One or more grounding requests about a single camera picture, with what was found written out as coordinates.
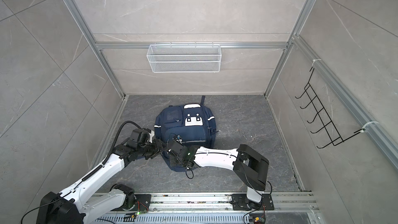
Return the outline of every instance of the backpack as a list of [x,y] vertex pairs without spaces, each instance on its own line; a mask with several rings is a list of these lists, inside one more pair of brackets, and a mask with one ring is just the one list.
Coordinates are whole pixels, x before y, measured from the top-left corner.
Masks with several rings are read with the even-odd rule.
[[[205,107],[205,97],[200,104],[169,106],[156,117],[155,136],[164,143],[177,139],[182,145],[198,145],[213,148],[216,139],[216,120],[211,110]],[[170,160],[167,152],[162,157],[169,168],[176,172],[184,172],[185,168]]]

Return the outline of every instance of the white mesh basket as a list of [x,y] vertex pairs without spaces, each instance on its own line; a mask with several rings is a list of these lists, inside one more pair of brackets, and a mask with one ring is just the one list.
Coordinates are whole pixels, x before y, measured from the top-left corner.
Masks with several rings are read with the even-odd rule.
[[154,44],[147,53],[154,73],[219,72],[221,47],[213,44]]

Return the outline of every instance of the hook rack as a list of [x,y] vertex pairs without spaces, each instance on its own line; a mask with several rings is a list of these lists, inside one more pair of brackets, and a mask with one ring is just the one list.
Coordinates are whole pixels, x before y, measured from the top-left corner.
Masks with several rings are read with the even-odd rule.
[[[352,138],[352,137],[354,137],[354,136],[360,134],[361,132],[364,132],[365,126],[362,127],[361,129],[359,129],[358,131],[355,131],[354,134],[353,134],[352,136],[350,136],[350,137],[348,137],[348,138],[346,138],[346,139],[343,139],[343,138],[341,137],[341,134],[340,134],[339,130],[336,128],[336,126],[334,125],[334,123],[333,123],[331,117],[329,116],[329,113],[326,111],[326,108],[323,106],[323,104],[322,104],[322,102],[321,102],[321,99],[318,97],[318,95],[316,94],[314,88],[312,88],[312,86],[311,86],[311,84],[310,84],[310,80],[311,80],[312,74],[314,73],[314,67],[311,67],[310,72],[311,72],[311,75],[310,75],[310,78],[308,79],[308,82],[307,82],[306,86],[304,87],[304,92],[301,94],[300,97],[295,97],[295,98],[296,98],[296,99],[299,99],[299,98],[301,98],[304,94],[307,94],[308,98],[311,99],[310,95],[309,95],[308,92],[307,92],[307,90],[308,90],[309,88],[311,88],[311,90],[312,90],[312,91],[314,92],[314,94],[315,94],[315,97],[313,97],[313,98],[311,99],[311,101],[310,101],[305,107],[300,107],[300,108],[301,108],[301,109],[306,109],[306,108],[312,103],[312,106],[315,108],[316,115],[315,115],[314,119],[313,119],[311,122],[309,122],[309,121],[307,121],[307,122],[308,122],[309,124],[311,124],[312,122],[315,121],[316,117],[319,116],[319,119],[321,120],[321,123],[322,123],[323,127],[322,127],[321,129],[319,129],[318,131],[316,131],[316,132],[312,132],[312,131],[311,131],[311,133],[315,134],[315,133],[317,133],[317,132],[320,132],[322,129],[325,129],[325,130],[326,130],[326,133],[327,133],[328,136],[329,136],[330,142],[329,142],[328,144],[326,144],[326,145],[323,146],[323,147],[318,147],[318,146],[316,146],[316,147],[317,147],[318,149],[323,149],[323,148],[327,147],[327,146],[330,145],[330,144],[333,144],[333,146],[336,146],[336,145],[339,145],[339,144],[343,143],[344,141],[347,141],[348,139],[350,139],[350,138]],[[315,99],[318,99],[319,103],[320,103],[321,106],[322,106],[322,108],[321,108],[320,110],[318,110],[318,109],[316,108],[315,104],[314,104],[314,100],[315,100]],[[321,116],[319,115],[319,114],[322,112],[322,110],[324,110],[324,111],[326,112],[326,115],[328,116],[328,118],[329,118],[329,120],[330,120],[330,121],[329,121],[328,123],[326,123],[326,124],[323,122]],[[339,134],[339,137],[336,138],[336,139],[334,139],[334,140],[331,138],[331,136],[330,136],[330,134],[329,134],[329,132],[328,132],[328,129],[326,128],[326,126],[328,126],[329,124],[332,124],[333,127],[336,129],[337,134]],[[335,144],[334,142],[337,141],[338,139],[341,139],[341,141],[338,142],[337,144]]]

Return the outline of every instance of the backpack strap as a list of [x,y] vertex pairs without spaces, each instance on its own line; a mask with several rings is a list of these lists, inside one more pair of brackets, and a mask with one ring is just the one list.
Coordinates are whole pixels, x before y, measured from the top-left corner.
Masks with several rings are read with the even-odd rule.
[[206,96],[202,95],[202,99],[200,100],[200,104],[201,104],[201,105],[204,105],[204,103],[205,103],[205,97],[206,97]]

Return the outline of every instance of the white zip tie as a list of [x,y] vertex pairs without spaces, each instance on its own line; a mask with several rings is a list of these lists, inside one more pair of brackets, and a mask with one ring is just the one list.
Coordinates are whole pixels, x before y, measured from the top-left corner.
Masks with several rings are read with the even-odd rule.
[[365,132],[365,127],[366,127],[368,124],[371,124],[371,123],[377,123],[377,124],[379,124],[378,121],[369,121],[369,122],[367,122],[365,125],[363,125],[363,127],[361,128],[361,130],[360,130],[359,132]]
[[313,60],[312,60],[312,65],[311,65],[311,67],[314,66],[314,62],[315,62],[315,61],[321,61],[321,60],[322,60],[322,59],[313,59]]

